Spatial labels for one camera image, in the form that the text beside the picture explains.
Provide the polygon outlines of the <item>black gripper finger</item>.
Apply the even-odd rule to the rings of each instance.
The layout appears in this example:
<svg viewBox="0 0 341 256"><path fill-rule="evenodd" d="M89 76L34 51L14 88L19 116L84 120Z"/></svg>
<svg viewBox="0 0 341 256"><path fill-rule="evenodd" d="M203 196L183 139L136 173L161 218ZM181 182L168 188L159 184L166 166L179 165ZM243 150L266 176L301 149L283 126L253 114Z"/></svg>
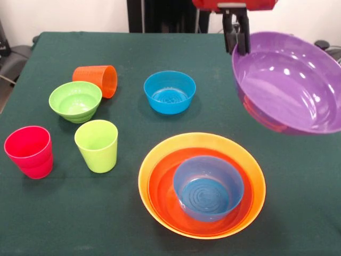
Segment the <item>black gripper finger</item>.
<svg viewBox="0 0 341 256"><path fill-rule="evenodd" d="M223 24L223 33L224 33L226 52L229 54L232 54L237 44L237 36L236 36L236 31L234 29L234 25L232 22L232 14L224 13L222 24Z"/></svg>
<svg viewBox="0 0 341 256"><path fill-rule="evenodd" d="M238 52L240 55L250 53L250 29L247 11L240 11L237 16L240 30L238 32Z"/></svg>

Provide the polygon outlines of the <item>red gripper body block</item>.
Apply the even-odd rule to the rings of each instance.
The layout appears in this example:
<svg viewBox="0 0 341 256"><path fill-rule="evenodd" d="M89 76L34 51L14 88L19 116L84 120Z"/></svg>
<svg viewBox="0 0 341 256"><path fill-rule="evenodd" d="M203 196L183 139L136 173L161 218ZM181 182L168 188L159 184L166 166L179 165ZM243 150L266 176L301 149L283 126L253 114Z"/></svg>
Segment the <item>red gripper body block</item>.
<svg viewBox="0 0 341 256"><path fill-rule="evenodd" d="M219 12L220 9L246 8L249 11L272 10L277 0L192 0L201 10Z"/></svg>

